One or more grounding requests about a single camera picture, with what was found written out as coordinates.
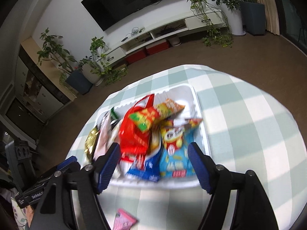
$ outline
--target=checkered tablecloth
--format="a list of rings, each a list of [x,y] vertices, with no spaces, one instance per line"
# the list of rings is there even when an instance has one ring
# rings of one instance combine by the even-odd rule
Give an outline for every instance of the checkered tablecloth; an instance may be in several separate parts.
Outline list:
[[[206,66],[174,67],[111,94],[85,124],[67,157],[74,155],[84,163],[86,137],[102,112],[181,83],[191,84],[197,92],[214,162],[230,171],[254,170],[279,229],[288,230],[307,202],[306,148],[297,124],[271,95]],[[230,227],[235,193],[231,193],[223,229]],[[209,199],[200,187],[146,190],[109,186],[99,195],[111,228],[117,209],[124,208],[139,219],[132,228],[138,230],[197,229]]]

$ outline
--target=red storage box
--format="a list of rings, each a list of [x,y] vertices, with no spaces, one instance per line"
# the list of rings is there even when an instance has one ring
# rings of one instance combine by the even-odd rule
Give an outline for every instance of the red storage box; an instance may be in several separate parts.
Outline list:
[[[128,54],[126,57],[125,57],[125,60],[131,64],[133,62],[136,62],[140,59],[143,59],[145,58],[147,55],[146,55],[146,50],[145,48],[142,48],[134,53],[131,53],[131,54]]]
[[[159,40],[157,42],[154,42],[146,46],[146,50],[148,54],[154,54],[154,53],[160,52],[168,48],[169,48],[169,44],[166,39]]]

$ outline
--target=red bag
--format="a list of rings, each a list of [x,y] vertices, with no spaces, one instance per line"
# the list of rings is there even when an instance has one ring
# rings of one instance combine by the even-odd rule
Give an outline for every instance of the red bag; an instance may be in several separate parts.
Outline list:
[[[120,150],[126,154],[145,155],[149,145],[150,131],[141,132],[139,128],[129,118],[134,112],[152,107],[154,105],[154,94],[147,95],[139,100],[125,114],[122,124],[119,128]]]

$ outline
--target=person's hand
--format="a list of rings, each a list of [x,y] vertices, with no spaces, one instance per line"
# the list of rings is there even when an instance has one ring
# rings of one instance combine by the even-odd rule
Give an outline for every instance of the person's hand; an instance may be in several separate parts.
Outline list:
[[[26,217],[27,217],[27,220],[28,220],[28,225],[30,227],[31,225],[31,222],[32,222],[32,219],[33,219],[33,215],[34,215],[34,210],[33,208],[29,205],[26,207]]]

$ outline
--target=beige curtain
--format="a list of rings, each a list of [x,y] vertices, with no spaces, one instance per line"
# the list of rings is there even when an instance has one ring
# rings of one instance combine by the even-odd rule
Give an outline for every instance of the beige curtain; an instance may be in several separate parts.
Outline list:
[[[266,10],[267,30],[279,35],[279,20],[275,0],[258,0],[264,4]]]

